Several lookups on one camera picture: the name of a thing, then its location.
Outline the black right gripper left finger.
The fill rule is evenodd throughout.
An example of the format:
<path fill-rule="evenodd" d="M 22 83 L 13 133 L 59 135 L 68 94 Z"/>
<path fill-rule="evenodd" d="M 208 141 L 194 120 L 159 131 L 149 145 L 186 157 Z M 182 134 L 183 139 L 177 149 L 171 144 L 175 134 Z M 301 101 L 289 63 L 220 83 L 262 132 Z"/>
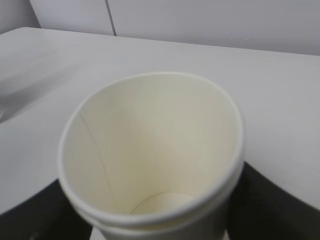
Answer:
<path fill-rule="evenodd" d="M 88 240 L 92 229 L 73 209 L 58 180 L 0 215 L 2 240 Z"/>

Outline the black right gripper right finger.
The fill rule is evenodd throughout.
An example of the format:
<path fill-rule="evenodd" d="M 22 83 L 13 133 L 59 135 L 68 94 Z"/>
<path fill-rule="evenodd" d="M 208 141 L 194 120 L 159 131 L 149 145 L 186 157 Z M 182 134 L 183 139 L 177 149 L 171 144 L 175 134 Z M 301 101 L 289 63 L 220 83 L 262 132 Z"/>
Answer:
<path fill-rule="evenodd" d="M 231 240 L 318 240 L 320 212 L 245 163 L 230 197 L 226 230 Z"/>

